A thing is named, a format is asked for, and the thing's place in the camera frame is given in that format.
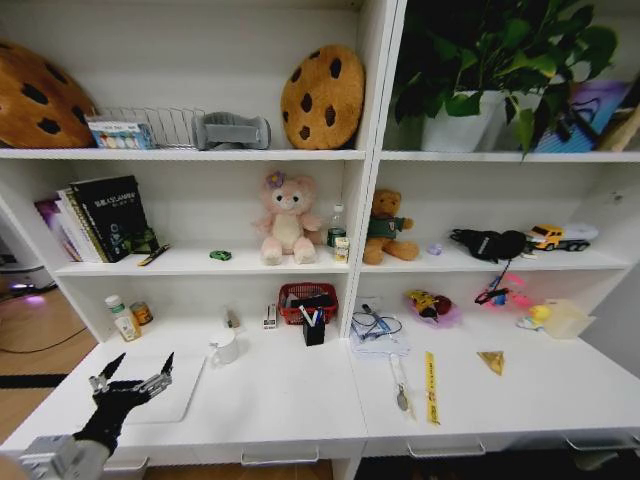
white mug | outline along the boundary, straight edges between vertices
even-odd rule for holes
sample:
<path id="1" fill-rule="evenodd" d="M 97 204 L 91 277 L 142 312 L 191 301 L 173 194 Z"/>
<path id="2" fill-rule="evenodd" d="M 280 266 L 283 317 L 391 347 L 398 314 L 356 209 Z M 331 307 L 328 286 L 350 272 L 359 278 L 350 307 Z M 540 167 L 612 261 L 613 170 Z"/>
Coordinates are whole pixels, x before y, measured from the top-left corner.
<path id="1" fill-rule="evenodd" d="M 213 348 L 211 354 L 213 364 L 226 365 L 238 358 L 238 341 L 235 332 L 230 328 L 216 332 L 209 340 L 209 345 Z"/>

cookie pillow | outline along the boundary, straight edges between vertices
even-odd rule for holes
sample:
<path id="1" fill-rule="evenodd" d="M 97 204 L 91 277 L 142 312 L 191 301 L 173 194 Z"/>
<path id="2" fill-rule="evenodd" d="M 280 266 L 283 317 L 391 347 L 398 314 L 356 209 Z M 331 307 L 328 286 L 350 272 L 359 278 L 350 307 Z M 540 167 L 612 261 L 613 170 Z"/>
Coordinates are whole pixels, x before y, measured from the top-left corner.
<path id="1" fill-rule="evenodd" d="M 280 107 L 289 141 L 306 150 L 340 148 L 358 128 L 364 68 L 342 45 L 316 50 L 287 80 Z"/>
<path id="2" fill-rule="evenodd" d="M 92 146 L 84 119 L 92 109 L 89 97 L 64 70 L 0 39 L 0 146 Z"/>

toy truck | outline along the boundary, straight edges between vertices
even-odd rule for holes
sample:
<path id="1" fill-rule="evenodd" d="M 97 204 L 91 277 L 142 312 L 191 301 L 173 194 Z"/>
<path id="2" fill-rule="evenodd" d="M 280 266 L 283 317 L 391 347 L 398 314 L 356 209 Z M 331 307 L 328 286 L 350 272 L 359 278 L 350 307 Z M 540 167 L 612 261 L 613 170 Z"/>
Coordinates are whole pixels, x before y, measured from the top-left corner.
<path id="1" fill-rule="evenodd" d="M 540 224 L 527 232 L 527 241 L 531 249 L 567 250 L 568 252 L 581 252 L 587 248 L 598 236 L 598 229 L 585 223 L 571 223 L 562 227 Z"/>

floor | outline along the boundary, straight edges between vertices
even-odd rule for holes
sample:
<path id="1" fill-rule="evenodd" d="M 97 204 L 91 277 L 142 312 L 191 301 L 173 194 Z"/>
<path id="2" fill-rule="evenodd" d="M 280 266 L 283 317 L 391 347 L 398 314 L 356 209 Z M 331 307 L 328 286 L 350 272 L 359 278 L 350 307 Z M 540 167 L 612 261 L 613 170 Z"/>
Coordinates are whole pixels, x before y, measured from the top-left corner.
<path id="1" fill-rule="evenodd" d="M 0 284 L 0 298 L 3 297 Z M 84 325 L 62 293 L 55 289 L 0 302 L 0 349 L 37 350 L 82 330 Z M 95 346 L 84 330 L 50 350 L 29 354 L 0 351 L 0 375 L 69 373 Z M 0 443 L 52 392 L 53 389 L 0 389 Z M 27 477 L 7 458 L 0 456 L 0 478 Z M 150 468 L 145 480 L 330 480 L 328 461 L 312 466 L 246 469 L 240 465 Z"/>

red plastic basket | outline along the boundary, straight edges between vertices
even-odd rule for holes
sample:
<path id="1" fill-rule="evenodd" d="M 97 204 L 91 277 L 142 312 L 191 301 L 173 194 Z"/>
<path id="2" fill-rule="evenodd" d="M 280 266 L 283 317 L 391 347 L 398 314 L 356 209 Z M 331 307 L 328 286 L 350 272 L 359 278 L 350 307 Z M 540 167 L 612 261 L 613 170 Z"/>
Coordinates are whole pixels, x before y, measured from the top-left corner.
<path id="1" fill-rule="evenodd" d="M 302 325 L 302 322 L 304 322 L 304 317 L 298 308 L 285 307 L 287 297 L 290 293 L 293 293 L 299 299 L 328 293 L 333 305 L 330 307 L 322 307 L 325 313 L 324 323 L 329 323 L 338 311 L 336 289 L 333 288 L 333 285 L 330 283 L 288 283 L 280 288 L 280 294 L 278 295 L 278 312 L 289 325 Z M 313 315 L 316 311 L 314 307 L 308 307 L 306 310 L 309 315 Z"/>

